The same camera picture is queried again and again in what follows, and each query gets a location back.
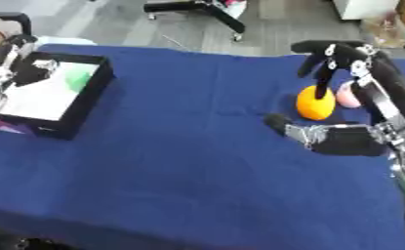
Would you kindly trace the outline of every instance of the table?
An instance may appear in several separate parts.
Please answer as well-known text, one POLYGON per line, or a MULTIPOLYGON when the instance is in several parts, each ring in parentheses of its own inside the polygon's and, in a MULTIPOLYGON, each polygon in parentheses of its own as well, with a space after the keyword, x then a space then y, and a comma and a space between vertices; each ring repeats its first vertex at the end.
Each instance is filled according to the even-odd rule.
POLYGON ((303 57, 44 50, 107 56, 116 79, 72 142, 0 132, 0 228, 86 249, 405 250, 384 157, 318 155, 263 125, 298 118, 303 57))

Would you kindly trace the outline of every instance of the wheeled stand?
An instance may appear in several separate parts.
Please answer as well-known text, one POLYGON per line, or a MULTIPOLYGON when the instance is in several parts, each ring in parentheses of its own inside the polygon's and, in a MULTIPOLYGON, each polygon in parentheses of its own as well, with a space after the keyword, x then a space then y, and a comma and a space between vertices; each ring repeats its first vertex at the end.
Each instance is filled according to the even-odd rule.
POLYGON ((230 27, 234 33, 233 41, 240 41, 246 30, 246 26, 239 20, 233 18, 222 10, 222 3, 216 0, 192 0, 187 2, 171 2, 171 3, 151 3, 144 5, 144 11, 148 13, 150 20, 156 20, 155 13, 157 12, 180 12, 180 11, 205 11, 217 20, 223 22, 230 27))

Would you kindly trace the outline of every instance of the white paper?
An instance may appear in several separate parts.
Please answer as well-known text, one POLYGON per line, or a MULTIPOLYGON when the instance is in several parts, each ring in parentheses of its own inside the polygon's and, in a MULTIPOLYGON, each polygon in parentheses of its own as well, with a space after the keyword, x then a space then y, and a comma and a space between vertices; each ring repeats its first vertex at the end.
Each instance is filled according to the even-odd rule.
POLYGON ((5 92, 8 102, 2 114, 58 121, 79 94, 70 90, 65 80, 67 73, 82 70, 92 76, 98 67, 96 64, 61 62, 49 79, 22 87, 13 84, 5 92))

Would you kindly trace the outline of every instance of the green object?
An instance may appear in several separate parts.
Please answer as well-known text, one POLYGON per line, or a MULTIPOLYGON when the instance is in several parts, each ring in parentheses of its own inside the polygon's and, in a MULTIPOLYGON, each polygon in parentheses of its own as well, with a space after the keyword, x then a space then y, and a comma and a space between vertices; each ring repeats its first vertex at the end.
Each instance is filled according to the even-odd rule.
POLYGON ((90 80, 90 73, 83 69, 72 69, 65 75, 65 81, 68 88, 74 92, 80 93, 90 80))

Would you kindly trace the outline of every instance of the white container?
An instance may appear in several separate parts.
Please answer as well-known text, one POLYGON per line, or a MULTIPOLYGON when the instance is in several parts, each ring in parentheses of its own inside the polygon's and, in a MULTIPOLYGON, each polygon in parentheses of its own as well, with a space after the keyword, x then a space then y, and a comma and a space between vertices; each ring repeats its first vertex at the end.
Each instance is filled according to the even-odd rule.
POLYGON ((394 11, 399 0, 333 0, 342 20, 361 20, 394 11))

